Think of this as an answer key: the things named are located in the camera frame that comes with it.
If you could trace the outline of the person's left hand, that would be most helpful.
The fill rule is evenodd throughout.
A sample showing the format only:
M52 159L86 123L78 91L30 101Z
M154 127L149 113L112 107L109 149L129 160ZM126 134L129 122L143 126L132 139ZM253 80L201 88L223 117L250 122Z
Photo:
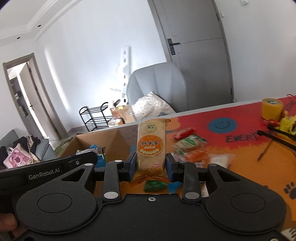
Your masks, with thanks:
M18 225L12 213L1 213L0 222L1 240L14 240L26 231L24 226Z

